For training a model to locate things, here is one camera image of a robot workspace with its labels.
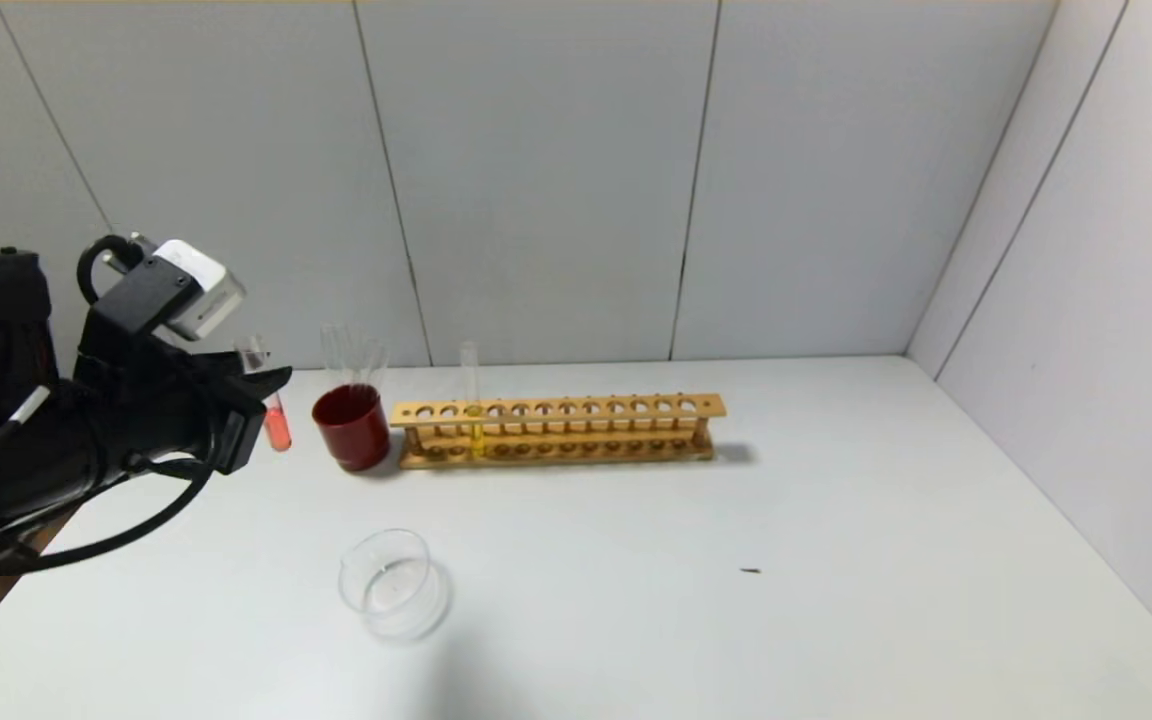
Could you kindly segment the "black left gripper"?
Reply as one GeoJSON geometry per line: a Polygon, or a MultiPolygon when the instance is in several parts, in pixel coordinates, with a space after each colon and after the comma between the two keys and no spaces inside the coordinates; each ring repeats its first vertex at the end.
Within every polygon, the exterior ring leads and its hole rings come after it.
{"type": "Polygon", "coordinates": [[[84,332],[76,381],[94,480],[146,473],[174,452],[233,473],[250,460],[265,402],[291,377],[291,366],[248,373],[236,351],[194,355],[154,334],[84,332]]]}

